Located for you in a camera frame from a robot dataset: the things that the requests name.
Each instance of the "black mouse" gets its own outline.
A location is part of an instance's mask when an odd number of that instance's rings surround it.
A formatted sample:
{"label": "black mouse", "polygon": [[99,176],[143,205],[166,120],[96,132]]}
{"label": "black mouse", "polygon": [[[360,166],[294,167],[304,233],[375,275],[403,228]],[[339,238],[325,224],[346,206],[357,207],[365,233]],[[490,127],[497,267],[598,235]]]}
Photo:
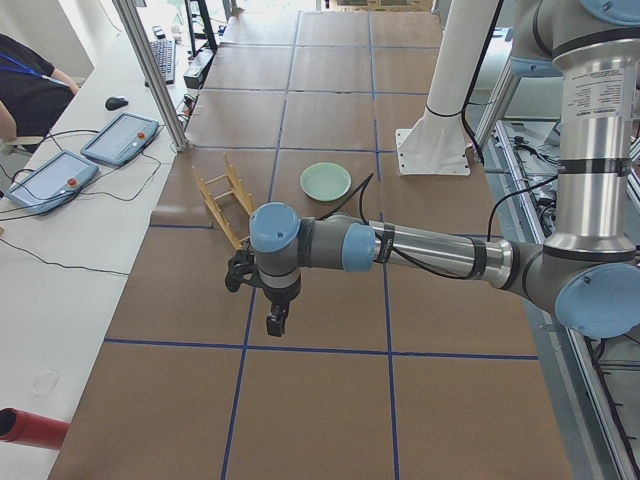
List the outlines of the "black mouse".
{"label": "black mouse", "polygon": [[125,105],[129,105],[129,100],[125,97],[109,97],[107,101],[104,102],[104,108],[107,110],[117,110]]}

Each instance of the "keyboard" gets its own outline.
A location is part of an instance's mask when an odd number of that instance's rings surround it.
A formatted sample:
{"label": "keyboard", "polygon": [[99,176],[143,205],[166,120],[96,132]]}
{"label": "keyboard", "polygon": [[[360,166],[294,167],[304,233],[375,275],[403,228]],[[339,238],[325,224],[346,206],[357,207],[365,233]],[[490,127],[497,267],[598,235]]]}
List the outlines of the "keyboard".
{"label": "keyboard", "polygon": [[176,79],[176,42],[167,39],[153,40],[149,45],[165,83],[173,83]]}

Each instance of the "green plate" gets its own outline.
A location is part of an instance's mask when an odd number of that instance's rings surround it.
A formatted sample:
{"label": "green plate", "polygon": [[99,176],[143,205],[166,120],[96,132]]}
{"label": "green plate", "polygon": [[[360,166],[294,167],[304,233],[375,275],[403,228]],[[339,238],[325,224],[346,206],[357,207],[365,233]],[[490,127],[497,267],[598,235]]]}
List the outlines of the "green plate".
{"label": "green plate", "polygon": [[311,198],[331,202],[349,191],[351,176],[335,163],[316,163],[302,172],[300,187]]}

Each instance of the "white table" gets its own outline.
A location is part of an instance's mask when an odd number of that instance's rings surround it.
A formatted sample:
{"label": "white table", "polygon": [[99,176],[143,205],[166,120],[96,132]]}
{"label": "white table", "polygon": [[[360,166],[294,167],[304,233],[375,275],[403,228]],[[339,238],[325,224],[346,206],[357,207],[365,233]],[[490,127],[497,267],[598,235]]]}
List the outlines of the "white table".
{"label": "white table", "polygon": [[[186,46],[179,58],[186,63]],[[186,69],[180,64],[177,72]],[[186,88],[181,75],[170,86],[174,105]],[[109,112],[105,99],[124,95],[124,109]],[[129,40],[121,33],[104,60],[87,79],[80,93],[59,119],[53,132],[99,130],[120,111],[156,118],[158,109]],[[57,137],[65,149],[79,152],[88,135]],[[33,155],[29,168],[42,165],[58,147],[45,142]],[[67,265],[129,272],[147,229],[175,152],[163,129],[146,153],[160,168],[132,202],[106,195],[80,196],[42,217],[3,222],[1,238],[48,261]],[[133,196],[158,163],[138,157],[86,192]],[[100,174],[108,172],[100,167]],[[15,208],[7,199],[0,211]],[[16,216],[25,212],[15,212]],[[0,408],[13,407],[70,421],[116,308],[126,277],[45,265],[0,243]],[[0,478],[46,478],[57,452],[0,443]]]}

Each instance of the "red cup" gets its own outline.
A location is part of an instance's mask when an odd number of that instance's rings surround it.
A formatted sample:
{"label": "red cup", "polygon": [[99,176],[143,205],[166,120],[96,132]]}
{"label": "red cup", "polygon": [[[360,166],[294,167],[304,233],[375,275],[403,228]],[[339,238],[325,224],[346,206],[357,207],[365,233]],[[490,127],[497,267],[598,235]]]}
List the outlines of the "red cup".
{"label": "red cup", "polygon": [[60,450],[69,424],[14,408],[0,410],[0,441]]}

